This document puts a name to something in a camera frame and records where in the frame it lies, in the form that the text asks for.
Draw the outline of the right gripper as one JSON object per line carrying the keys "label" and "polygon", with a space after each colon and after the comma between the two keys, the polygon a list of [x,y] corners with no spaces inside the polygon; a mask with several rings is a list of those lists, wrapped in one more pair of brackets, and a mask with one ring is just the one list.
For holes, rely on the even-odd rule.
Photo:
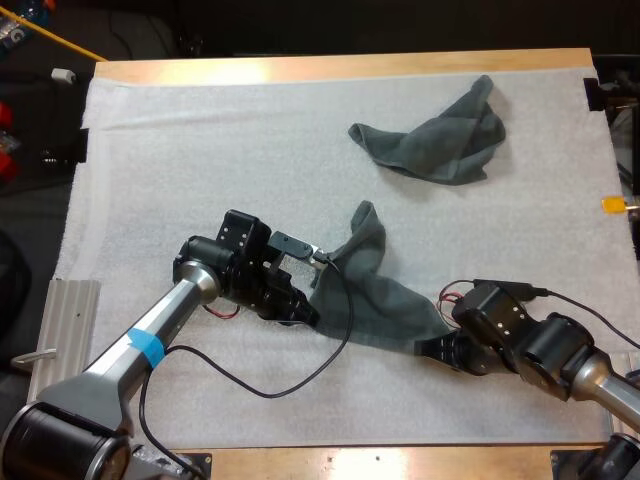
{"label": "right gripper", "polygon": [[474,286],[452,310],[457,332],[415,342],[415,355],[475,376],[512,372],[535,376],[538,365],[529,347],[539,322],[502,286],[485,281]]}

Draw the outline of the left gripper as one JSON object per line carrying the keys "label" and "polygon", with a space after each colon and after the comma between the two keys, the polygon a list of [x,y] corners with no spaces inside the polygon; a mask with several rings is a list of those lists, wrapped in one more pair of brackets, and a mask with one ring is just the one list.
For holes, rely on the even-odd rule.
{"label": "left gripper", "polygon": [[242,261],[231,269],[231,301],[263,320],[315,326],[319,314],[307,296],[291,283],[291,275],[257,261]]}

